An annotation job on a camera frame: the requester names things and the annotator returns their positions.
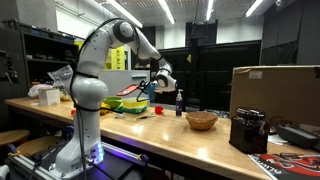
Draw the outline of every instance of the cable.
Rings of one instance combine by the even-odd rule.
[[[28,179],[29,179],[29,180],[32,180],[33,174],[34,174],[34,172],[36,171],[36,169],[37,169],[37,166],[34,166],[33,169],[32,169],[32,171],[28,174],[27,177],[24,178],[24,180],[28,180]]]
[[[92,166],[97,168],[100,172],[102,172],[104,175],[108,176],[110,179],[112,179],[112,180],[116,180],[117,179],[117,178],[113,177],[111,174],[108,174],[106,171],[101,169],[97,164],[92,163]]]
[[[80,55],[82,53],[82,50],[84,47],[86,47],[87,43],[90,42],[91,38],[96,34],[96,32],[102,28],[104,25],[115,21],[115,20],[121,20],[121,18],[113,18],[113,19],[109,19],[107,21],[104,21],[100,26],[98,26],[93,32],[90,33],[90,35],[85,39],[85,41],[83,42],[83,45],[81,46],[78,54],[77,54],[77,63],[80,61]],[[74,72],[72,74],[71,77],[71,81],[70,81],[70,97],[73,101],[73,104],[75,106],[76,109],[79,109],[77,111],[77,119],[78,119],[78,131],[79,131],[79,141],[80,141],[80,151],[81,151],[81,160],[82,160],[82,167],[83,167],[83,172],[84,172],[84,179],[86,179],[86,163],[85,163],[85,152],[84,152],[84,128],[83,128],[83,119],[82,119],[82,114],[81,114],[81,106],[78,105],[78,103],[76,102],[75,98],[74,98],[74,94],[73,94],[73,83],[74,80],[76,78],[76,72],[77,72],[77,65],[74,66]]]
[[[199,7],[199,0],[197,2],[196,14],[194,15],[194,22],[197,22],[198,7]]]

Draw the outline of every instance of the small bottle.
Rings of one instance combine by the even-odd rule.
[[[182,115],[182,96],[181,96],[181,91],[182,89],[178,89],[179,93],[176,98],[176,116],[181,116]]]

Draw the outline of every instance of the green plate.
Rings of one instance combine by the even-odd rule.
[[[142,107],[136,107],[136,108],[125,108],[123,106],[119,106],[116,110],[120,112],[126,112],[126,113],[131,113],[131,114],[140,114],[143,111],[147,109],[147,106],[142,106]]]

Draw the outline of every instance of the wooden workbench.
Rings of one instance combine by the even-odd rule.
[[[54,106],[38,105],[38,100],[21,98],[6,100],[10,107],[22,109],[57,121],[72,124],[72,102]],[[156,116],[136,121],[136,117],[150,114],[149,107],[140,115],[126,114],[124,119],[115,119],[113,113],[100,116],[102,136],[145,149],[166,158],[179,161],[231,179],[270,179],[246,154],[229,144],[229,119],[219,118],[208,131],[194,131],[185,119],[175,117],[175,112],[166,110],[167,117]],[[268,153],[314,152],[294,146],[268,144]]]

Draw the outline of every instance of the fluorescent light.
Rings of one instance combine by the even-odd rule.
[[[211,13],[212,13],[212,7],[213,7],[213,0],[209,0],[208,9],[207,9],[207,16],[206,16],[207,21],[210,20]]]
[[[158,3],[160,4],[161,8],[166,12],[167,17],[168,17],[169,21],[171,22],[171,24],[174,24],[174,19],[173,19],[173,16],[171,14],[171,11],[169,9],[169,6],[168,6],[166,0],[158,0]]]
[[[249,10],[246,12],[246,16],[249,17],[256,9],[257,7],[262,3],[263,0],[256,0],[252,6],[249,8]]]
[[[127,10],[125,10],[119,3],[117,3],[115,0],[108,0],[108,2],[116,8],[119,12],[121,12],[123,15],[125,15],[130,21],[132,21],[134,24],[136,24],[139,28],[142,28],[143,25],[140,21],[138,21],[135,17],[133,17]]]

